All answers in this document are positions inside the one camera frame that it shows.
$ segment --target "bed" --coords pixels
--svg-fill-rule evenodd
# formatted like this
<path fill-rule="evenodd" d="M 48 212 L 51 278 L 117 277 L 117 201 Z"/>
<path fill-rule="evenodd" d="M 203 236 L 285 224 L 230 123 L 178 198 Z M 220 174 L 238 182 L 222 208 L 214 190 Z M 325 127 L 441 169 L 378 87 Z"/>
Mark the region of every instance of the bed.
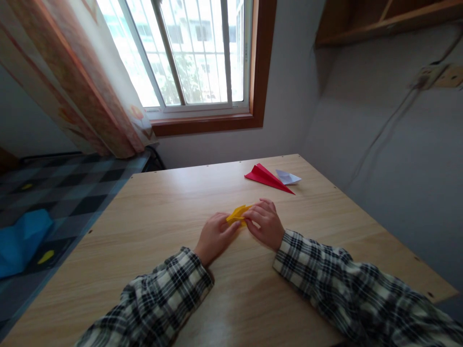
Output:
<path fill-rule="evenodd" d="M 29 158 L 0 176 L 0 228 L 46 209 L 53 227 L 26 269 L 0 280 L 0 341 L 133 174 L 163 169 L 156 151 L 127 159 L 98 155 Z"/>

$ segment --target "plaid shirt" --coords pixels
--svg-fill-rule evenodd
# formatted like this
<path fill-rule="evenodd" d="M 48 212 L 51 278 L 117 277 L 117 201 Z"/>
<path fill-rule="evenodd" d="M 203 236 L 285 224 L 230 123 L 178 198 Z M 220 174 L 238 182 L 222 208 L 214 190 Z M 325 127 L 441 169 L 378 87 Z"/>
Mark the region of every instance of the plaid shirt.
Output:
<path fill-rule="evenodd" d="M 359 346 L 461 346 L 463 327 L 423 295 L 342 248 L 287 230 L 273 268 Z M 213 282 L 188 248 L 137 277 L 76 346 L 167 346 Z"/>
<path fill-rule="evenodd" d="M 76 346 L 168 346 L 213 285 L 198 256 L 182 247 L 153 273 L 131 281 L 121 302 Z"/>

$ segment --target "pink curtain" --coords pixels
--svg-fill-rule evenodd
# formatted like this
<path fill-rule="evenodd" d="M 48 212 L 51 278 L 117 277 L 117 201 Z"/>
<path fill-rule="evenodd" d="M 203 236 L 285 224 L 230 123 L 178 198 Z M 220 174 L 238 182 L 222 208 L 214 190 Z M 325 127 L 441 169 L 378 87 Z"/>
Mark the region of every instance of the pink curtain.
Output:
<path fill-rule="evenodd" d="M 82 152 L 156 142 L 96 0 L 0 0 L 0 63 Z"/>

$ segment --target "wall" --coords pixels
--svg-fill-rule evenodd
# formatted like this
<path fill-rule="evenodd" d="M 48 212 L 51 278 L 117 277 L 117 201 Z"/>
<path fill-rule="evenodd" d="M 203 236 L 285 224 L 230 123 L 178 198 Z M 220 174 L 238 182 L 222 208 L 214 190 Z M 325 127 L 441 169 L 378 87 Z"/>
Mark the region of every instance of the wall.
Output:
<path fill-rule="evenodd" d="M 347 186 L 407 84 L 420 67 L 440 58 L 456 34 L 445 25 L 344 47 L 300 154 L 463 291 L 463 92 L 418 95 Z M 446 61 L 463 64 L 463 42 Z M 440 307 L 463 321 L 460 297 Z"/>
<path fill-rule="evenodd" d="M 168 168 L 298 152 L 333 56 L 311 54 L 323 6 L 323 0 L 278 1 L 263 128 L 164 137 L 158 151 Z"/>
<path fill-rule="evenodd" d="M 18 158 L 77 148 L 0 65 L 0 147 Z"/>

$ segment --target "wooden window frame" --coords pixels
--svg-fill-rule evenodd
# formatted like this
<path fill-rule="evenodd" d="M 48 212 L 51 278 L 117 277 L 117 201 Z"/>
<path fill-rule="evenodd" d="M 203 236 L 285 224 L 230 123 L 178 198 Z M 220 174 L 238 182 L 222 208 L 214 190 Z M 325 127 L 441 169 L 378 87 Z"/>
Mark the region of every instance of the wooden window frame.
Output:
<path fill-rule="evenodd" d="M 157 137 L 261 128 L 272 55 L 277 0 L 254 0 L 252 14 L 249 113 L 151 120 Z"/>

